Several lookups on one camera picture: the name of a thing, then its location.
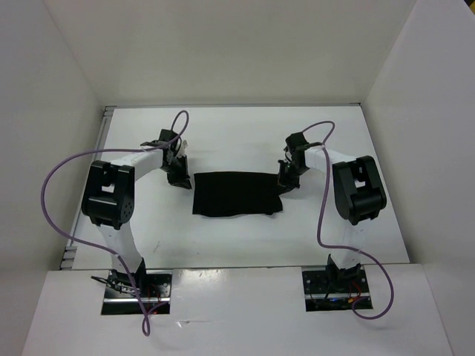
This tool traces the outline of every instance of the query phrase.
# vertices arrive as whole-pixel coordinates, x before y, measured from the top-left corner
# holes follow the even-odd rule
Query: black cloth
[[[282,211],[277,174],[210,172],[194,175],[193,214],[232,217]]]

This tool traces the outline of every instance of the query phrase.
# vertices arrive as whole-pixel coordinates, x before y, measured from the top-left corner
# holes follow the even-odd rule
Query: wall
[[[107,105],[360,102],[414,0],[45,0]]]
[[[475,16],[464,1],[418,0],[363,104],[455,355],[475,347],[474,58]]]
[[[65,245],[42,217],[42,180],[62,157],[94,146],[102,115],[41,1],[0,1],[0,48],[0,354],[15,356]],[[50,187],[48,206],[63,228],[88,162],[70,164]]]

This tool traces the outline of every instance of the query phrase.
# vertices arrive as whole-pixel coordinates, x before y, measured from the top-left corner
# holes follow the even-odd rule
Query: folded black cloth
[[[193,214],[232,217],[282,211],[277,174],[209,172],[194,175]]]

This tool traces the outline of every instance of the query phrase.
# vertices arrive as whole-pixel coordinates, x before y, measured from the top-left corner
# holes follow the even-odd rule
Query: white floor
[[[179,108],[116,109],[102,138],[105,148],[137,148],[169,128]],[[354,156],[376,153],[359,106],[291,108],[188,108],[190,173],[207,171],[278,172],[285,139],[321,120],[336,122],[329,148]],[[183,118],[177,124],[178,130]],[[329,126],[306,133],[310,142],[322,140]],[[111,160],[120,154],[105,154]],[[171,187],[162,171],[136,184],[131,220],[135,243],[148,268],[208,268],[244,266],[323,265],[328,251],[315,241],[324,175],[308,171],[301,188],[282,196],[284,211],[273,217],[249,215],[209,219],[191,214],[193,191]],[[344,221],[330,196],[324,220],[324,239],[340,243]],[[75,236],[104,243],[96,227],[79,216]],[[390,199],[374,220],[366,251],[383,263],[408,263],[407,253]],[[73,269],[110,268],[103,251],[78,246]]]
[[[101,316],[105,271],[52,271],[45,281],[23,356],[365,355],[448,356],[451,349],[419,265],[387,266],[396,289],[390,312],[359,320],[351,311],[305,312],[300,268],[176,270],[171,314]],[[367,266],[375,310],[389,288]]]

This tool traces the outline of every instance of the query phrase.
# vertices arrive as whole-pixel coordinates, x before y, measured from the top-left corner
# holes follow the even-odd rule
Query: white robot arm
[[[279,161],[278,184],[280,193],[299,188],[299,177],[309,169],[327,172],[327,161],[322,144],[305,140],[301,132],[286,139],[285,160]],[[386,195],[374,159],[354,157],[327,149],[332,165],[335,205],[346,220],[344,236],[338,245],[363,249],[371,220],[386,206]],[[331,250],[327,270],[338,282],[351,280],[360,268],[360,254],[348,249]]]
[[[137,285],[144,283],[145,262],[137,250],[130,226],[134,212],[135,182],[147,173],[162,169],[171,185],[191,189],[185,155],[186,141],[174,142],[164,149],[155,149],[176,137],[170,130],[162,130],[158,140],[142,144],[143,152],[129,154],[111,162],[94,161],[89,170],[82,212],[104,237],[107,247],[120,255]],[[112,277],[109,283],[130,285],[120,261],[112,257]]]

